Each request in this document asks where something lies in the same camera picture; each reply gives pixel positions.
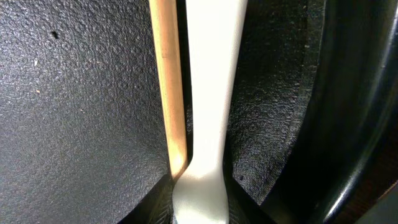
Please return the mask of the white plastic fork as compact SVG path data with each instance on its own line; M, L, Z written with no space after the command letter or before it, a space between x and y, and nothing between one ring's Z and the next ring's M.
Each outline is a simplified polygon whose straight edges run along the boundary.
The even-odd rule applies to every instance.
M223 155L247 4L186 2L193 156L172 192L178 224L229 222Z

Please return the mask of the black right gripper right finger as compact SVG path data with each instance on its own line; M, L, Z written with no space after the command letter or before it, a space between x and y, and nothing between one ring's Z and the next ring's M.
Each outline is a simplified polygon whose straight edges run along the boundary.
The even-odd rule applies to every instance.
M260 209L235 179L225 179L225 182L229 224L275 224L275 221Z

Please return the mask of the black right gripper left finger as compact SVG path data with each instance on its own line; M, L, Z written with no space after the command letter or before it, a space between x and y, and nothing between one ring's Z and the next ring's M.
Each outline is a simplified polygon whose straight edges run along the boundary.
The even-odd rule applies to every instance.
M172 224L172 178L165 174L118 224Z

